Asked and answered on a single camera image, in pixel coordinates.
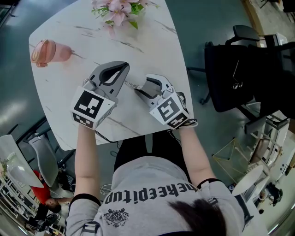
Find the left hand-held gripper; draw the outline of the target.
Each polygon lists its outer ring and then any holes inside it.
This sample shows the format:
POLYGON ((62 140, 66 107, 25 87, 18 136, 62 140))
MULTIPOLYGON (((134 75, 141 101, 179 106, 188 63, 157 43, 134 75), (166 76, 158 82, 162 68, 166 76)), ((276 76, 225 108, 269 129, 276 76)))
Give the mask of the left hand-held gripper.
POLYGON ((117 106, 117 95, 129 71, 129 63, 123 61, 97 66, 74 94, 70 110, 72 119, 95 130, 117 106))

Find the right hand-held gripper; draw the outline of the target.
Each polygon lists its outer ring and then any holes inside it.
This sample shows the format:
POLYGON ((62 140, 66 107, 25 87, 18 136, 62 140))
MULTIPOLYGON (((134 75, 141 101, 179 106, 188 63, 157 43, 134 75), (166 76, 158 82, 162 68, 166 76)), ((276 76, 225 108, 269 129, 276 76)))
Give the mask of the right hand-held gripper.
POLYGON ((146 74, 146 81, 158 85, 162 95, 151 96, 139 89, 135 89, 135 93, 149 106, 149 113, 156 120, 171 129, 179 128, 188 121, 189 112, 186 105, 165 76, 146 74))

